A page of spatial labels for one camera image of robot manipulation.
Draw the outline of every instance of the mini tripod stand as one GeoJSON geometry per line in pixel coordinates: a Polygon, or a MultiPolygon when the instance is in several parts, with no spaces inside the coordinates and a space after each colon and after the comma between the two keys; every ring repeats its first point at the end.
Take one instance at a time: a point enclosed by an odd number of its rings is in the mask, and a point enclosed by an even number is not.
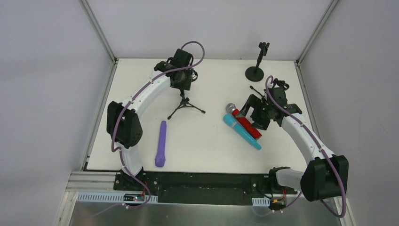
{"type": "Polygon", "coordinates": [[[180,105],[179,105],[179,106],[172,112],[172,114],[168,117],[168,120],[172,118],[173,114],[174,114],[177,110],[179,110],[179,109],[181,109],[181,108],[185,108],[185,107],[193,107],[193,108],[195,108],[195,109],[197,109],[197,110],[199,110],[200,112],[202,112],[202,113],[205,114],[205,111],[204,111],[204,110],[201,110],[201,109],[197,108],[196,106],[194,106],[194,105],[192,105],[192,104],[189,103],[190,99],[189,99],[188,97],[185,97],[185,95],[184,95],[184,89],[181,89],[181,90],[180,90],[180,96],[182,97],[182,101],[180,101],[180,105]]]}

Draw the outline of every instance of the white table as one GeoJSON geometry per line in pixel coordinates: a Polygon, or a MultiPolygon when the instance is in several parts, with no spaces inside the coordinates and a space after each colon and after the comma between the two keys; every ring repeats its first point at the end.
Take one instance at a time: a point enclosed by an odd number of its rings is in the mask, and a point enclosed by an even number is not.
{"type": "MultiPolygon", "coordinates": [[[[118,153],[111,152],[111,136],[106,132],[106,111],[111,101],[119,102],[135,92],[148,79],[161,59],[120,59],[112,81],[107,103],[101,118],[88,170],[120,170],[118,153]]],[[[267,131],[260,131],[260,151],[249,145],[222,120],[225,107],[234,103],[239,109],[254,92],[261,91],[267,76],[285,80],[290,89],[288,103],[297,104],[310,126],[308,112],[292,61],[263,61],[265,77],[261,82],[250,82],[244,71],[256,64],[255,60],[204,60],[195,70],[199,78],[192,84],[186,97],[206,114],[185,108],[178,110],[171,120],[167,117],[180,103],[179,90],[168,89],[145,111],[140,119],[143,137],[139,142],[144,170],[215,173],[267,173],[273,167],[289,166],[305,170],[306,163],[291,137],[276,122],[267,131]],[[163,168],[154,164],[160,123],[167,121],[166,162],[163,168]]]]}

